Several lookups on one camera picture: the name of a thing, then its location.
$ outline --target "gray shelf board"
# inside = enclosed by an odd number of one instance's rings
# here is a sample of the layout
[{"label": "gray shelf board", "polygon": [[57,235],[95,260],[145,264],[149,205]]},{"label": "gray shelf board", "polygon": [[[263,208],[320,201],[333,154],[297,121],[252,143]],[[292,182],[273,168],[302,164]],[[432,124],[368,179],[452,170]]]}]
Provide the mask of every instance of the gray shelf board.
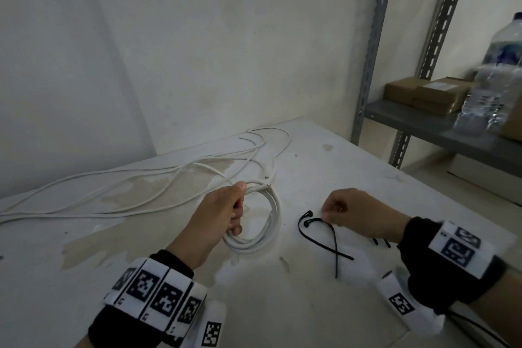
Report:
[{"label": "gray shelf board", "polygon": [[381,100],[368,104],[364,115],[451,152],[522,177],[522,143],[489,132],[480,136],[456,132],[453,124],[458,113],[438,116],[397,102]]}]

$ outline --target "coiled white cable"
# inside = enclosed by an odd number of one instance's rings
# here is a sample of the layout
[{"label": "coiled white cable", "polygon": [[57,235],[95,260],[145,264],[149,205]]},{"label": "coiled white cable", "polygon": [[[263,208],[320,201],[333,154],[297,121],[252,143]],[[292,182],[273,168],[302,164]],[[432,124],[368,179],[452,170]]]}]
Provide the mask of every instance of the coiled white cable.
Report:
[{"label": "coiled white cable", "polygon": [[[253,158],[257,154],[257,151],[259,150],[259,148],[262,147],[266,143],[265,138],[261,134],[258,134],[257,132],[255,132],[258,130],[262,130],[262,129],[277,129],[277,130],[285,132],[288,136],[288,141],[286,142],[286,144],[272,157],[272,170],[270,173],[268,173],[266,171],[265,166],[262,163],[260,163],[257,160],[253,160]],[[290,138],[290,134],[287,131],[285,131],[284,129],[279,128],[279,127],[259,127],[254,130],[248,130],[247,132],[259,136],[263,140],[261,142],[261,144],[256,144],[253,140],[251,140],[249,138],[240,138],[240,139],[248,140],[248,141],[254,143],[254,146],[247,150],[241,150],[238,152],[221,153],[221,154],[214,154],[214,155],[202,157],[202,158],[199,158],[198,160],[194,160],[190,163],[186,163],[184,165],[179,165],[179,166],[164,167],[164,168],[115,168],[115,169],[105,170],[105,171],[79,173],[77,175],[72,175],[72,176],[68,176],[68,177],[56,180],[54,182],[51,182],[45,186],[42,186],[42,187],[34,190],[33,192],[28,193],[27,195],[25,195],[24,197],[19,199],[14,204],[12,204],[12,205],[8,206],[7,208],[3,209],[2,211],[0,211],[0,224],[7,223],[10,221],[14,221],[14,220],[20,220],[20,219],[76,219],[76,218],[114,219],[114,218],[121,218],[121,217],[123,218],[126,216],[142,215],[142,214],[147,214],[147,213],[168,210],[168,209],[172,209],[174,207],[180,206],[182,204],[185,204],[186,202],[191,201],[191,200],[199,197],[202,194],[205,194],[205,193],[208,193],[208,192],[214,190],[215,188],[221,186],[225,181],[230,181],[231,178],[233,178],[240,171],[242,171],[243,168],[250,161],[253,161],[262,168],[267,181],[265,181],[265,182],[258,181],[258,180],[249,181],[247,183],[248,185],[247,185],[246,194],[249,194],[252,192],[259,192],[262,195],[264,195],[271,204],[271,213],[265,223],[265,226],[263,227],[261,232],[258,234],[258,236],[256,236],[255,238],[244,239],[244,238],[240,238],[240,237],[235,237],[231,233],[227,233],[223,237],[225,244],[232,251],[235,251],[238,253],[253,253],[255,251],[258,251],[262,247],[266,246],[268,243],[270,243],[272,241],[272,239],[277,235],[277,231],[279,229],[281,205],[280,205],[280,201],[277,196],[277,193],[275,192],[275,190],[269,183],[273,179],[275,172],[276,172],[275,157],[277,157],[285,148],[287,148],[287,146],[290,144],[291,138]],[[251,154],[248,156],[245,155],[244,157],[238,157],[238,155],[243,155],[243,154],[248,154],[248,153],[251,153]],[[236,170],[230,176],[226,176],[223,173],[221,173],[220,171],[218,171],[217,169],[204,164],[202,161],[205,161],[205,160],[245,160],[245,162],[238,170]],[[167,190],[167,188],[172,184],[172,182],[175,180],[175,178],[183,171],[183,169],[190,165],[195,165],[198,167],[203,167],[205,169],[211,170],[212,172],[221,176],[223,178],[223,180],[220,180],[216,184],[207,187],[205,190],[202,190],[202,191],[190,196],[189,198],[183,199],[175,204],[161,206],[161,207],[153,208],[153,209],[141,209],[141,210],[137,210],[137,211],[130,211],[139,206],[143,206],[149,202],[152,202],[154,199],[158,198],[161,194],[163,194]],[[47,210],[47,211],[16,210],[17,206],[22,204],[27,199],[33,197],[35,194],[45,190],[48,187],[57,185],[61,182],[71,180],[74,178],[83,177],[83,176],[89,176],[89,175],[98,175],[98,174],[103,174],[103,173],[114,173],[114,172],[128,172],[128,171],[146,171],[146,172],[140,173],[140,174],[137,174],[137,175],[134,175],[131,177],[126,177],[126,178],[116,180],[113,183],[102,186],[102,187],[84,195],[80,199],[75,200],[73,203],[70,203],[66,206],[59,207],[57,209],[52,209],[52,210]],[[115,210],[111,210],[111,211],[104,211],[104,212],[90,213],[90,214],[58,213],[58,212],[66,210],[70,207],[73,207],[73,206],[79,205],[83,202],[86,202],[88,200],[91,200],[94,197],[101,195],[104,192],[107,192],[108,190],[120,185],[124,181],[127,181],[131,178],[142,177],[142,176],[159,176],[159,175],[164,175],[167,173],[173,173],[173,174],[167,180],[166,185],[163,188],[161,188],[152,197],[150,197],[144,201],[141,201],[138,204],[134,204],[132,206],[127,206],[124,208],[119,208],[119,209],[115,209]]]}]

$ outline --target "wall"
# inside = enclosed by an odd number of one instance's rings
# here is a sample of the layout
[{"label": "wall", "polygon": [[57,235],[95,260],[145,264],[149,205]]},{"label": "wall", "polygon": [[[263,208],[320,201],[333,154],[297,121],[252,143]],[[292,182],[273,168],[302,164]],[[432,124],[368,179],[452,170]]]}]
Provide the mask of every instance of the wall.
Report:
[{"label": "wall", "polygon": [[375,0],[101,0],[159,153],[303,115],[349,137]]},{"label": "wall", "polygon": [[0,5],[0,197],[154,154],[96,0]]},{"label": "wall", "polygon": [[[389,0],[378,50],[370,100],[382,97],[384,84],[414,75],[436,0]],[[491,37],[522,11],[522,0],[459,0],[433,79],[464,77],[479,65]],[[365,120],[360,146],[388,160],[396,130]],[[440,153],[441,149],[411,138],[403,167]]]}]

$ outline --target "metal shelving unit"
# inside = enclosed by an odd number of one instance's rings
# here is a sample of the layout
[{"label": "metal shelving unit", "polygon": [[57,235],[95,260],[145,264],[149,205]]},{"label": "metal shelving unit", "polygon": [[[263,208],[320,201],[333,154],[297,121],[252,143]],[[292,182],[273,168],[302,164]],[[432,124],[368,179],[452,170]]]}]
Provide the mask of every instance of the metal shelving unit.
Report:
[{"label": "metal shelving unit", "polygon": [[[522,144],[485,132],[467,136],[452,129],[457,114],[436,116],[413,107],[391,101],[368,104],[377,49],[381,38],[388,0],[377,0],[368,51],[364,64],[351,142],[359,144],[364,118],[375,120],[398,130],[389,163],[400,168],[411,135],[441,146],[452,152],[522,177]],[[458,0],[438,0],[422,50],[416,76],[430,80],[437,63],[447,30]]]}]

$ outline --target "fingernail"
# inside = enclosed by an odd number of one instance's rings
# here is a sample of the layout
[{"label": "fingernail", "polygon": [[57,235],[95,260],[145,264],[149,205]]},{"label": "fingernail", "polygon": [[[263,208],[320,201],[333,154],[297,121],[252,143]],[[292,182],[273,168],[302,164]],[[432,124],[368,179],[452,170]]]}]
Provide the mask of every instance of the fingernail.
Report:
[{"label": "fingernail", "polygon": [[241,190],[245,190],[246,189],[246,183],[243,180],[240,180],[235,185],[238,186]]}]

